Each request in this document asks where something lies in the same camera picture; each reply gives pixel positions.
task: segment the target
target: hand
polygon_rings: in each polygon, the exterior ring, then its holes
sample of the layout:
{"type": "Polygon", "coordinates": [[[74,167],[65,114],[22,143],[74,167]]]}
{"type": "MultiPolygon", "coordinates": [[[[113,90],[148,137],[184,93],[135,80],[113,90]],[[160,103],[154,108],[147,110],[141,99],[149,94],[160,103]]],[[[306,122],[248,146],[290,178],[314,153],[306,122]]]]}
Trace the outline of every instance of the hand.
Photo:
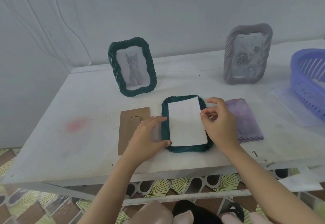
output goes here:
{"type": "Polygon", "coordinates": [[[209,98],[207,103],[215,103],[215,107],[201,110],[201,120],[210,139],[222,151],[239,145],[236,130],[236,117],[228,110],[221,98],[209,98]]]}
{"type": "Polygon", "coordinates": [[[172,144],[170,140],[153,142],[151,135],[153,129],[165,120],[167,120],[167,117],[151,116],[149,119],[141,121],[122,157],[138,167],[144,161],[156,155],[161,149],[170,146],[172,144]]]}

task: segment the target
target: white table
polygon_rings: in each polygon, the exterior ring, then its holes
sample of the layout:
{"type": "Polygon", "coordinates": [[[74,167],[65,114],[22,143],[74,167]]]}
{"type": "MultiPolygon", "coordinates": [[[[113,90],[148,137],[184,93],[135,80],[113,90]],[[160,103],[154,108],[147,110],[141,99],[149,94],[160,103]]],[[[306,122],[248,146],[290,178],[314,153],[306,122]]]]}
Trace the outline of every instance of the white table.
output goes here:
{"type": "MultiPolygon", "coordinates": [[[[93,199],[93,194],[70,186],[103,184],[110,175],[120,157],[120,112],[150,107],[151,115],[160,115],[165,98],[191,94],[203,99],[246,99],[265,139],[242,147],[267,169],[325,164],[325,126],[298,127],[269,92],[270,87],[289,80],[290,57],[295,51],[324,45],[325,40],[273,45],[265,75],[253,85],[230,86],[223,81],[224,51],[157,58],[153,60],[157,87],[133,98],[120,93],[110,65],[75,68],[2,183],[93,199]],[[68,124],[76,119],[83,128],[67,132],[68,124]]],[[[215,146],[205,153],[164,150],[143,163],[132,181],[233,172],[215,146]]]]}

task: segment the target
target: black shoe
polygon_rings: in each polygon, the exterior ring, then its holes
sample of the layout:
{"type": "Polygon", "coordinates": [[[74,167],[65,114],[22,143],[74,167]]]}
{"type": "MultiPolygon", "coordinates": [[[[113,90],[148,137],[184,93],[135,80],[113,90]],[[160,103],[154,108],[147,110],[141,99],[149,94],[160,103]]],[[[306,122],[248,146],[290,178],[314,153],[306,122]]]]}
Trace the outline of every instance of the black shoe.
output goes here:
{"type": "Polygon", "coordinates": [[[238,219],[244,223],[244,219],[245,219],[245,214],[244,214],[244,210],[242,208],[242,206],[238,203],[230,203],[227,208],[225,210],[223,210],[220,214],[224,214],[224,213],[235,213],[236,216],[238,217],[238,219]]]}
{"type": "Polygon", "coordinates": [[[199,207],[188,200],[178,201],[173,209],[173,216],[177,216],[190,210],[194,217],[193,224],[222,224],[221,219],[214,213],[199,207]]]}

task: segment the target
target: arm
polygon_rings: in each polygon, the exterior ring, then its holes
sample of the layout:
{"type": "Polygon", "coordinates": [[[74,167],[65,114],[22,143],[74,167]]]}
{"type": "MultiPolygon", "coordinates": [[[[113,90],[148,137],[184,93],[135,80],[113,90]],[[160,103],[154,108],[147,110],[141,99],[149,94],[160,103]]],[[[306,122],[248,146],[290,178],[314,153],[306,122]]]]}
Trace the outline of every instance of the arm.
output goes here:
{"type": "Polygon", "coordinates": [[[209,137],[240,174],[250,193],[274,223],[324,223],[312,209],[273,178],[239,145],[236,117],[225,102],[210,98],[217,106],[201,111],[209,137]]]}
{"type": "Polygon", "coordinates": [[[167,117],[151,117],[140,123],[112,174],[102,186],[78,224],[114,224],[120,212],[127,186],[138,166],[158,151],[171,145],[169,140],[153,142],[152,130],[167,117]]]}

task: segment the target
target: purple plastic basket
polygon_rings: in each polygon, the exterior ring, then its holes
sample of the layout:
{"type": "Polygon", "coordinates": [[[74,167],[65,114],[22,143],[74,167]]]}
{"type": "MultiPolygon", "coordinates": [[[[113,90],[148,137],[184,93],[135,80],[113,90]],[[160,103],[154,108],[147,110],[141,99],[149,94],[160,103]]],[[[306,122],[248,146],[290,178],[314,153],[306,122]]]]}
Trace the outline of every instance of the purple plastic basket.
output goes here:
{"type": "Polygon", "coordinates": [[[325,50],[297,51],[291,57],[290,68],[290,85],[294,95],[325,121],[325,89],[313,81],[325,82],[325,50]]]}

